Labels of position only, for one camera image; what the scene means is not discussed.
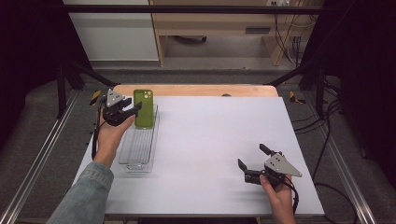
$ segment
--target phone case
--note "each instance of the phone case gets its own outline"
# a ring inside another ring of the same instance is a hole
[[[152,90],[134,90],[134,105],[142,102],[142,108],[134,120],[137,128],[151,128],[154,125],[154,94]]]

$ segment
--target gray floor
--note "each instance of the gray floor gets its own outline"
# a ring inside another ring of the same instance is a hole
[[[284,58],[282,65],[273,67],[259,37],[209,36],[206,43],[172,38],[165,65],[136,63],[117,70],[108,64],[97,64],[97,71],[121,83],[243,83],[262,84],[284,75],[293,64]],[[79,163],[91,139],[95,108],[89,106],[95,90],[106,87],[89,77],[83,91],[78,92],[76,106],[71,112],[57,143],[50,153],[19,218],[48,218],[64,193],[71,186]],[[314,114],[308,104],[290,101],[290,91],[297,99],[305,99],[311,92],[301,92],[296,77],[277,88],[290,114],[290,120],[305,119]],[[57,114],[56,83],[51,82],[29,93],[19,123],[12,131],[0,157],[0,211],[4,211],[17,192],[31,164],[46,140]],[[335,97],[326,91],[325,100]],[[293,122],[303,127],[312,119]],[[332,138],[342,152],[377,223],[396,223],[396,191],[383,176],[375,161],[361,157],[360,147],[342,113],[331,116]],[[305,162],[312,174],[323,145],[319,129],[297,134]],[[319,166],[316,181],[346,192],[335,165],[326,151]],[[353,211],[338,194],[318,187],[318,195],[326,216],[337,223],[350,223]],[[328,223],[323,217],[298,217],[299,223]]]

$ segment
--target transparent container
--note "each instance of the transparent container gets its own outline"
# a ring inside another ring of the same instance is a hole
[[[125,165],[127,173],[150,173],[154,164],[157,132],[160,126],[158,106],[154,105],[154,125],[142,129],[132,125],[121,142],[119,164]]]

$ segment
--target human hand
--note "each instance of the human hand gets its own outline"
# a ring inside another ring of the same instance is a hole
[[[290,182],[291,176],[286,175],[286,177],[286,182]],[[270,199],[271,210],[273,212],[275,222],[277,224],[296,223],[292,208],[291,189],[284,184],[280,184],[276,189],[273,189],[270,182],[264,175],[260,175],[260,182],[262,183],[262,188],[267,192],[268,198]]]
[[[119,126],[109,125],[101,116],[101,127],[98,135],[98,150],[93,160],[110,168],[114,158],[116,158],[116,151],[120,145],[123,134],[133,123],[134,115],[126,119]]]

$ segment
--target white table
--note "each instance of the white table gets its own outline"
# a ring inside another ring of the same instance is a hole
[[[107,215],[260,217],[271,214],[262,187],[244,182],[237,165],[261,170],[259,143],[282,151],[303,177],[297,215],[323,215],[286,107],[280,97],[156,96],[160,128],[152,173],[128,177],[118,158]],[[92,143],[77,176],[92,161]]]

